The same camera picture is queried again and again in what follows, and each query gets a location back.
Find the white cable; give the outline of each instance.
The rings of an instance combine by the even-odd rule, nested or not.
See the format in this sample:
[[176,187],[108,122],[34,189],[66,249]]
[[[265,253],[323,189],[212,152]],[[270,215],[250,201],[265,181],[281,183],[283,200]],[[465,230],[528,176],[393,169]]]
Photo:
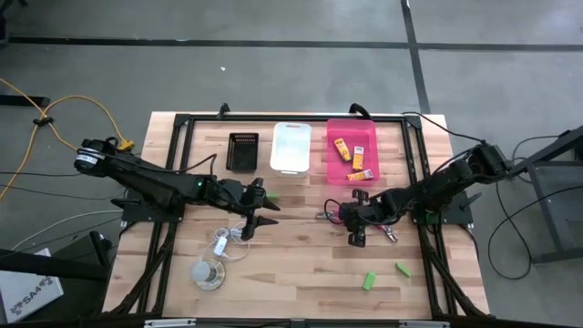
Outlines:
[[246,257],[249,252],[251,251],[251,245],[249,244],[248,241],[243,241],[240,236],[242,234],[242,228],[238,228],[240,225],[244,225],[244,222],[239,222],[237,224],[235,224],[231,229],[227,229],[227,228],[218,228],[216,229],[213,233],[212,233],[212,242],[209,244],[209,246],[207,246],[204,251],[202,251],[202,253],[199,256],[199,261],[202,261],[202,258],[204,257],[204,253],[210,249],[212,247],[212,245],[214,245],[215,243],[217,243],[217,241],[219,241],[220,237],[225,237],[227,239],[231,239],[233,241],[235,241],[235,243],[242,245],[242,246],[247,246],[247,251],[238,257],[232,258],[229,255],[227,255],[226,252],[223,252],[220,257],[221,258],[225,258],[228,259],[230,261],[237,261],[237,260],[241,260],[244,257]]
[[13,247],[12,249],[10,249],[10,251],[15,250],[18,246],[24,244],[27,241],[30,241],[31,239],[33,239],[34,237],[38,236],[39,234],[45,232],[45,231],[49,231],[53,228],[55,228],[57,225],[74,220],[74,219],[79,219],[79,218],[85,218],[86,216],[90,216],[90,215],[98,215],[98,214],[106,214],[106,213],[121,213],[123,210],[99,210],[99,211],[93,211],[93,212],[89,212],[89,213],[83,213],[83,214],[77,214],[75,216],[72,216],[70,218],[66,218],[63,219],[57,223],[53,223],[50,226],[42,229],[41,231],[35,233],[34,235],[30,236],[30,237],[26,237],[23,241],[20,241],[17,243],[17,245],[15,247]]

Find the black basket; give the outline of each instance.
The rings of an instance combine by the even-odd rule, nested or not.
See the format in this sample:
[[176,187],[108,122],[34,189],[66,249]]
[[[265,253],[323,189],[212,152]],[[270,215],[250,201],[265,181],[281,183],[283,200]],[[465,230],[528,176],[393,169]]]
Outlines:
[[259,133],[230,133],[227,169],[233,172],[253,172],[257,169]]

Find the white container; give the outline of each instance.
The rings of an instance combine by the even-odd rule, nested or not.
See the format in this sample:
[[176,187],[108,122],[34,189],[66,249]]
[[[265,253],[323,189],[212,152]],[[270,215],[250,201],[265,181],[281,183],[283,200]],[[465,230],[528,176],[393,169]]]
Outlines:
[[273,128],[271,168],[283,177],[303,178],[310,169],[312,127],[280,122]]

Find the wooden table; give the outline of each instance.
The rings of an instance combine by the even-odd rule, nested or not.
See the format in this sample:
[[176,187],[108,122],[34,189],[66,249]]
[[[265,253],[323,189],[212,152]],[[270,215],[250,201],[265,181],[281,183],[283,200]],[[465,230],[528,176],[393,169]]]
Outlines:
[[[142,158],[164,166],[168,153],[174,112],[152,113]],[[445,124],[441,115],[432,119]],[[429,301],[416,227],[410,218],[394,225],[397,244],[374,228],[367,228],[366,248],[347,244],[345,228],[327,220],[316,220],[324,201],[349,200],[350,187],[326,185],[325,123],[312,125],[310,171],[306,178],[281,178],[270,168],[272,130],[276,122],[197,122],[189,163],[218,153],[215,174],[219,179],[239,179],[244,184],[254,177],[265,178],[264,188],[280,195],[281,212],[260,210],[259,214],[280,224],[260,227],[251,240],[251,253],[242,261],[226,263],[227,277],[216,291],[205,292],[190,280],[190,266],[209,245],[219,227],[232,227],[241,219],[211,207],[188,206],[179,225],[172,257],[164,316],[249,317],[249,318],[350,318],[420,319],[429,318]],[[449,136],[427,121],[424,139],[430,166],[435,169],[452,153]],[[255,174],[235,174],[225,170],[230,132],[259,132],[260,155]],[[371,193],[409,185],[404,143],[398,124],[376,125],[381,178]],[[177,153],[175,168],[181,154]],[[192,173],[208,173],[208,165]],[[138,223],[127,231],[118,245],[104,311],[110,310],[129,292],[144,270],[152,224]],[[486,296],[474,244],[466,231],[457,226],[443,228],[450,270],[459,285],[482,311],[487,312]],[[231,257],[243,250],[230,246]],[[398,272],[396,262],[413,274]],[[376,272],[374,287],[362,289],[367,272]],[[445,309],[443,286],[437,279],[440,304]],[[155,299],[157,283],[152,284],[149,302]]]

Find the pink plastic tray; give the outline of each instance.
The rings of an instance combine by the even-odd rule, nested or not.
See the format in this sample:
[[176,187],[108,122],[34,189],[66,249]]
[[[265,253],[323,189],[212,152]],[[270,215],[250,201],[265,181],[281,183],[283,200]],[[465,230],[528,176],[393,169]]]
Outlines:
[[[344,186],[370,186],[379,179],[379,158],[376,148],[376,129],[374,122],[364,119],[329,119],[327,130],[327,175],[328,183]],[[354,146],[364,147],[363,170],[371,170],[373,178],[363,181],[349,181],[347,174],[354,173],[353,162],[344,162],[334,141],[344,139],[346,146],[353,157]]]

